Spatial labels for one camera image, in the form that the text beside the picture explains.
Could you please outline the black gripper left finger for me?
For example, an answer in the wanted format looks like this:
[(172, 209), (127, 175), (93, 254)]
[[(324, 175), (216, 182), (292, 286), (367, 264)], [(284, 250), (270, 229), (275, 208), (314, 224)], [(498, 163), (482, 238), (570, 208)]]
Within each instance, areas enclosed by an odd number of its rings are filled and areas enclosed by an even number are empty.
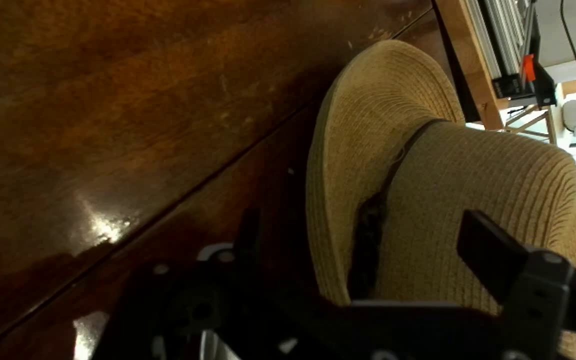
[(250, 209), (234, 243), (198, 264), (200, 360), (282, 360), (282, 318), (256, 258), (258, 231), (261, 214)]

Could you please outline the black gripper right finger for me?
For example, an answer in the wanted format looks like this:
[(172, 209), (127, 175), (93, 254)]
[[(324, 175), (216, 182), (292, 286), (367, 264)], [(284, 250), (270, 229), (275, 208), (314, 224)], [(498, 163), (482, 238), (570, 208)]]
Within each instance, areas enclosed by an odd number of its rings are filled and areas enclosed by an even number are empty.
[(576, 332), (576, 266), (553, 250), (528, 250), (490, 215), (466, 209), (459, 256), (503, 306), (500, 360), (564, 360), (564, 330)]

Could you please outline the aluminium rail robot base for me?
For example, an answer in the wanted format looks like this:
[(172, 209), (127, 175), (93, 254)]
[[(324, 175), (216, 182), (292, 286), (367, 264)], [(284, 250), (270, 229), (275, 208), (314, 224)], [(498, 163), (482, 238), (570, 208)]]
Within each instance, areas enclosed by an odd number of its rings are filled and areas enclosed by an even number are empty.
[(493, 82), (518, 74), (522, 58), (540, 61), (537, 0), (432, 0), (464, 78), (479, 120), (500, 130), (504, 105), (537, 105), (535, 99), (498, 98)]

